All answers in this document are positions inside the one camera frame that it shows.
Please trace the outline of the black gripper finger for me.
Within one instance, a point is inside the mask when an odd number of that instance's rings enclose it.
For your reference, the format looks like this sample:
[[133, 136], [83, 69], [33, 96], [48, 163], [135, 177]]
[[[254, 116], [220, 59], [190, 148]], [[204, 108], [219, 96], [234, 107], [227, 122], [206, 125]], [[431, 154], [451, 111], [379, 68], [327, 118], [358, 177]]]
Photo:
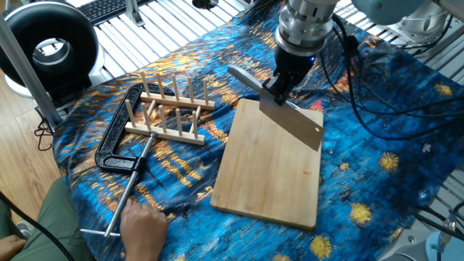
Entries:
[[281, 106], [283, 105], [292, 90], [292, 84], [290, 78], [278, 78], [275, 83], [275, 102]]
[[281, 93], [281, 84], [279, 83], [279, 75], [274, 75], [266, 79], [262, 83], [262, 87], [272, 95], [279, 95]]

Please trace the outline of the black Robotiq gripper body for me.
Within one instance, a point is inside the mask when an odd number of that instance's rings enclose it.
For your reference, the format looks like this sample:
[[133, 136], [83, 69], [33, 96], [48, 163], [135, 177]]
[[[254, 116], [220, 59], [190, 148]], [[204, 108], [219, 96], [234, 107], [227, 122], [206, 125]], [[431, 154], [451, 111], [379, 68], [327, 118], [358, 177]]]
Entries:
[[306, 77], [315, 62], [315, 56], [297, 56], [280, 46], [275, 49], [276, 69], [274, 76], [283, 86], [298, 86]]

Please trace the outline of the person right hand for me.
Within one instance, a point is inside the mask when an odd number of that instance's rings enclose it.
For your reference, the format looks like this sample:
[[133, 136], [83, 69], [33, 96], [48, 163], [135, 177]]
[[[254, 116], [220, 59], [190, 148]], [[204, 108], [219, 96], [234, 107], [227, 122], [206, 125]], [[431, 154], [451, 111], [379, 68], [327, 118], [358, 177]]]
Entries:
[[125, 259], [157, 261], [167, 238], [167, 227], [167, 217], [158, 208], [129, 199], [120, 223]]

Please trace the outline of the person left hand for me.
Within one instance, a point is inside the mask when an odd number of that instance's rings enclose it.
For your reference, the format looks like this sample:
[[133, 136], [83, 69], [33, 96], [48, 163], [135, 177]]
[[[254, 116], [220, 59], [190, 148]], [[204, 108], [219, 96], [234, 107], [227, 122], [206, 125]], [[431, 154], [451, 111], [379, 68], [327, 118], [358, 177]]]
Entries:
[[7, 236], [0, 241], [1, 261], [11, 260], [16, 254], [22, 251], [26, 240], [16, 235]]

